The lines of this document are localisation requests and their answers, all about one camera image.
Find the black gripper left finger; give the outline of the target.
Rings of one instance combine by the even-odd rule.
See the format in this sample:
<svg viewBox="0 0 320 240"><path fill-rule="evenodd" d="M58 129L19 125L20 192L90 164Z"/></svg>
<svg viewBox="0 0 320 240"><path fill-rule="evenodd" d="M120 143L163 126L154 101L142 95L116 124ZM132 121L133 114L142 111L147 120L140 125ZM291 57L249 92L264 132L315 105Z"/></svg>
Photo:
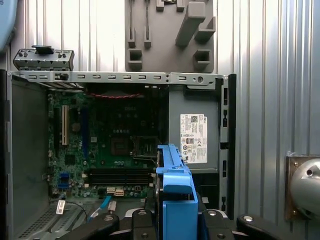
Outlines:
<svg viewBox="0 0 320 240"><path fill-rule="evenodd" d="M131 216L120 219L114 213L103 213L88 223L71 230L60 240L155 240L156 200L148 196L144 208L136 209Z"/></svg>

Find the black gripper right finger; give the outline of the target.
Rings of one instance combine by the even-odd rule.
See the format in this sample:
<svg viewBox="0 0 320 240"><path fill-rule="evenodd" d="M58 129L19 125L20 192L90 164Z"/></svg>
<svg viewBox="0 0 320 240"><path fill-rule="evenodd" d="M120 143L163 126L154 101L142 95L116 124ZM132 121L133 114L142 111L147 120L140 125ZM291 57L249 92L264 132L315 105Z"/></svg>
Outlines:
<svg viewBox="0 0 320 240"><path fill-rule="evenodd" d="M242 214L232 221L225 212L198 203L199 240L294 240L289 230L254 214Z"/></svg>

